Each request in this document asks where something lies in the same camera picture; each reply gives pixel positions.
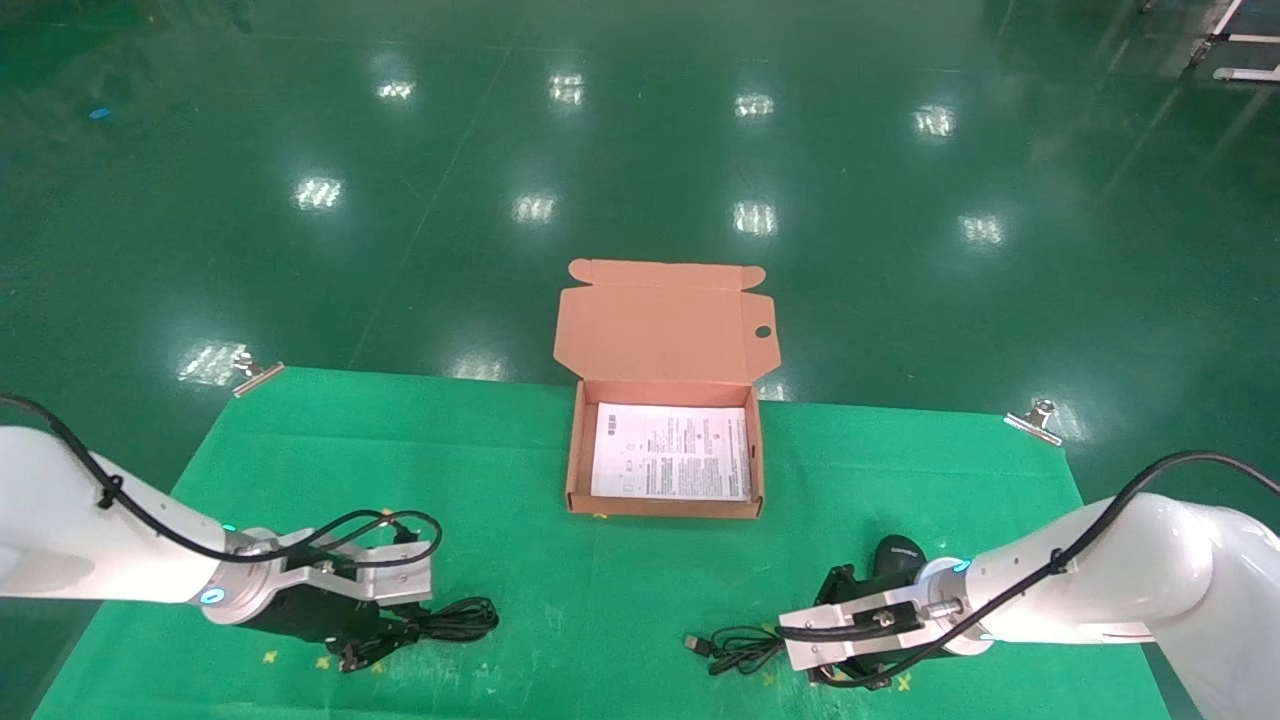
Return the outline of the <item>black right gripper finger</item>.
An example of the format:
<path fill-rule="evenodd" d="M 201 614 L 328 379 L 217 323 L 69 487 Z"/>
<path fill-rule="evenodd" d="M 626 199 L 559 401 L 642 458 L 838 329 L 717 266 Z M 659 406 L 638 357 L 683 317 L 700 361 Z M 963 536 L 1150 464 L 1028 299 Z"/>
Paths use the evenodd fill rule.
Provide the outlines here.
<path fill-rule="evenodd" d="M 841 605 L 881 592 L 881 578 L 870 574 L 859 578 L 852 564 L 831 568 L 815 593 L 814 606 Z"/>
<path fill-rule="evenodd" d="M 886 673 L 887 667 L 883 664 L 870 670 L 856 664 L 828 664 L 809 669 L 806 676 L 813 685 L 874 692 L 892 685 L 892 676 Z"/>

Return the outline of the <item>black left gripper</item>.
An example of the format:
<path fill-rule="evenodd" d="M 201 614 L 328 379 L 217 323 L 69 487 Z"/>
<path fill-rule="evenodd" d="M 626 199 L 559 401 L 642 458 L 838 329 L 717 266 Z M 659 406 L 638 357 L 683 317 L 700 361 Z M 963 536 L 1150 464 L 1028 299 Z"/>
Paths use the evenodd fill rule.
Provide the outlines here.
<path fill-rule="evenodd" d="M 246 620 L 246 628 L 306 643 L 335 641 L 339 670 L 351 674 L 393 653 L 394 641 L 421 641 L 426 620 L 420 603 L 379 607 L 324 589 L 283 589 Z M 366 641 L 375 634 L 379 638 Z"/>

